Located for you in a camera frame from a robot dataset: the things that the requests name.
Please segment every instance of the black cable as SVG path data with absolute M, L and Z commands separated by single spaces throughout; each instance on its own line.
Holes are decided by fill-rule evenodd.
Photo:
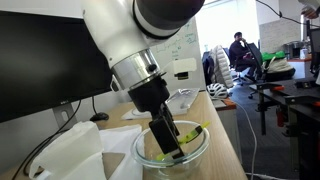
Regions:
M 32 157 L 30 158 L 30 159 L 32 160 L 32 159 L 36 156 L 35 154 L 37 154 L 39 151 L 41 151 L 41 150 L 44 148 L 44 146 L 46 146 L 46 145 L 48 144 L 48 142 L 50 142 L 50 141 L 52 140 L 53 137 L 55 137 L 56 135 L 64 132 L 64 130 L 63 130 L 63 131 L 61 131 L 61 130 L 62 130 L 62 129 L 71 121 L 71 119 L 76 115 L 76 113 L 78 112 L 78 110 L 79 110 L 79 108 L 80 108 L 80 105 L 81 105 L 81 100 L 79 101 L 79 104 L 78 104 L 78 107 L 77 107 L 76 111 L 75 111 L 75 112 L 72 114 L 72 116 L 67 120 L 67 122 L 64 123 L 64 125 L 62 125 L 62 126 L 58 129 L 58 131 L 56 131 L 53 135 L 51 135 L 50 137 L 48 137 L 47 139 L 45 139 L 44 141 L 42 141 L 36 148 L 34 148 L 34 149 L 28 154 L 28 156 L 23 160 L 23 162 L 20 164 L 19 168 L 17 169 L 17 171 L 16 171 L 15 174 L 13 175 L 12 180 L 16 179 L 16 177 L 17 177 L 18 173 L 20 172 L 23 164 L 26 163 L 26 161 L 28 160 L 28 158 L 30 158 L 30 156 L 32 156 Z
M 93 108 L 93 111 L 95 114 L 98 114 L 97 111 L 96 111 L 96 107 L 94 105 L 94 97 L 92 96 L 92 108 Z
M 277 16 L 279 16 L 280 18 L 283 18 L 283 19 L 286 19 L 286 20 L 290 20 L 290 21 L 293 21 L 293 22 L 298 23 L 298 24 L 307 25 L 306 23 L 301 23 L 301 22 L 296 21 L 296 20 L 294 20 L 294 19 L 284 17 L 284 16 L 282 16 L 281 11 L 280 11 L 279 13 L 277 13 L 277 12 L 276 12 L 271 6 L 269 6 L 268 4 L 266 4 L 266 3 L 264 3 L 264 2 L 261 2 L 261 1 L 259 1 L 259 0 L 256 0 L 256 1 L 259 2 L 259 3 L 261 3 L 261 4 L 263 4 L 263 5 L 265 5 L 265 6 L 267 6 L 268 8 L 270 8 L 270 9 L 271 9 Z M 310 24 L 310 26 L 314 26 L 314 27 L 320 28 L 320 26 L 313 25 L 313 24 Z

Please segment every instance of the floor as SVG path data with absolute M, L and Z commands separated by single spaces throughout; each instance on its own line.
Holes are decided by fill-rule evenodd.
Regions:
M 248 85 L 249 83 L 244 83 L 243 86 L 236 85 L 230 92 L 231 99 L 247 112 L 257 137 L 254 173 L 281 179 L 298 179 L 299 173 L 291 168 L 289 138 L 282 135 L 285 129 L 277 126 L 275 107 L 266 112 L 267 131 L 266 135 L 261 135 L 260 114 L 256 111 L 258 96 L 254 94 L 253 99 L 248 98 L 252 92 Z M 241 108 L 237 108 L 237 119 L 243 168 L 245 172 L 251 173 L 254 139 L 245 112 Z

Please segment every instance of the black chair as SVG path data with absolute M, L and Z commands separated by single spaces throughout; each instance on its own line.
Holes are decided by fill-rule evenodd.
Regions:
M 243 86 L 243 81 L 246 81 L 246 79 L 241 76 L 241 72 L 246 70 L 248 67 L 237 65 L 237 61 L 236 60 L 230 59 L 229 48 L 223 48 L 223 50 L 227 54 L 227 56 L 229 58 L 231 71 L 235 71 L 237 73 L 237 76 L 235 78 L 233 78 L 232 80 L 233 81 L 239 81 L 239 85 Z

